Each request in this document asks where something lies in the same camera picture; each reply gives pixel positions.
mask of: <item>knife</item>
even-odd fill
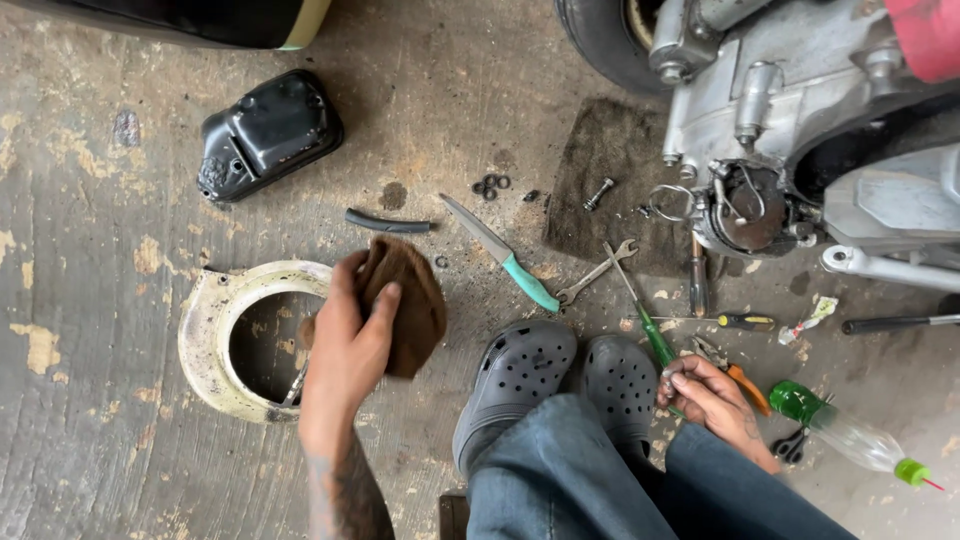
[[[543,288],[543,283],[539,282],[537,278],[534,278],[529,272],[520,267],[520,263],[516,262],[516,256],[513,250],[511,250],[507,244],[503,243],[503,240],[501,240],[499,236],[488,229],[487,226],[477,219],[475,215],[471,214],[469,210],[460,206],[460,203],[442,193],[440,193],[440,199],[444,201],[444,206],[450,210],[453,217],[457,218],[457,221],[459,221],[470,234],[473,234],[477,240],[480,240],[480,244],[487,248],[487,251],[493,255],[493,258],[500,263],[500,266],[503,266],[503,268],[507,270],[510,277],[514,279],[516,284],[520,285],[520,288],[523,289],[523,292],[527,293],[527,296],[532,298],[537,304],[554,313],[560,309],[560,301],[550,296],[550,293]]]

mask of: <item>plastic bottle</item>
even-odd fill
[[[810,433],[822,438],[861,467],[893,473],[913,486],[926,482],[943,489],[927,479],[930,470],[907,457],[890,433],[827,404],[802,384],[784,380],[774,386],[770,392],[770,406],[783,416],[810,428]]]

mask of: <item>open-end wrench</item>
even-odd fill
[[[634,242],[636,242],[634,238],[631,238],[629,240],[624,240],[623,243],[620,244],[620,248],[616,250],[616,253],[614,253],[613,256],[616,257],[617,260],[621,260],[624,257],[629,257],[633,255],[634,253],[639,251],[639,250],[630,249],[630,245],[633,244]],[[589,285],[591,282],[593,282],[593,280],[596,280],[597,278],[599,278],[600,274],[603,274],[604,272],[606,272],[607,269],[610,268],[611,266],[613,266],[613,263],[610,262],[609,259],[604,260],[600,264],[600,266],[597,266],[596,268],[594,268],[592,272],[585,275],[575,285],[572,285],[570,287],[567,287],[566,289],[561,289],[557,291],[556,298],[557,300],[560,301],[560,306],[564,307],[564,306],[569,306],[573,304],[573,299],[574,297],[577,296],[577,293],[580,292],[584,287]]]

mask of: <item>brown mat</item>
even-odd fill
[[[412,379],[433,354],[446,333],[446,304],[427,259],[413,244],[381,234],[370,244],[370,256],[356,276],[357,300],[364,320],[373,302],[389,282],[403,287],[394,319],[394,341],[387,360],[387,375]],[[300,339],[313,348],[314,317],[300,325]]]
[[[602,240],[614,250],[635,238],[639,253],[621,261],[624,269],[665,278],[685,278],[689,227],[636,211],[657,184],[675,184],[677,171],[663,165],[661,149],[667,113],[635,109],[608,99],[588,98],[577,113],[564,148],[547,209],[543,243],[576,258],[603,262]],[[604,177],[616,185],[594,211],[584,202]]]

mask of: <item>jeans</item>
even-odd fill
[[[670,444],[665,474],[621,457],[572,394],[474,439],[488,445],[468,466],[471,540],[854,538],[695,424]]]

